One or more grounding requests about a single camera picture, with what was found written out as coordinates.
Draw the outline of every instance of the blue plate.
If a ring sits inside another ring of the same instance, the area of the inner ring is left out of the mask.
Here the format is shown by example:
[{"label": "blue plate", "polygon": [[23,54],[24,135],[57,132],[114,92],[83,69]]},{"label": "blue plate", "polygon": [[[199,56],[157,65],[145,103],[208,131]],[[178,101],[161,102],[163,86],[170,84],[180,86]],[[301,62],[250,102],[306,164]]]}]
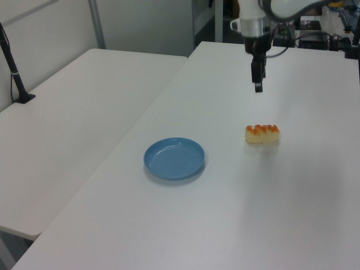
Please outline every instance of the blue plate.
[{"label": "blue plate", "polygon": [[144,154],[148,170],[161,178],[182,179],[198,172],[205,162],[203,148],[186,138],[168,138],[155,142]]}]

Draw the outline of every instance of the white table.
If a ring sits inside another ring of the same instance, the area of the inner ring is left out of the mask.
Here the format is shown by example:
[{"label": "white table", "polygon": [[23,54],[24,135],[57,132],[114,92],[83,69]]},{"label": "white table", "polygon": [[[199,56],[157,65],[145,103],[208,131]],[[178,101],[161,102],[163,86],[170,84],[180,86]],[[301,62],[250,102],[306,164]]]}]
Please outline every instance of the white table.
[{"label": "white table", "polygon": [[[250,63],[242,45],[201,43],[13,270],[358,269],[357,61],[289,49],[263,93]],[[249,124],[277,124],[280,142],[247,144]],[[173,136],[202,145],[201,174],[144,168]]]},{"label": "white table", "polygon": [[0,230],[36,239],[185,57],[93,49],[0,113]]}]

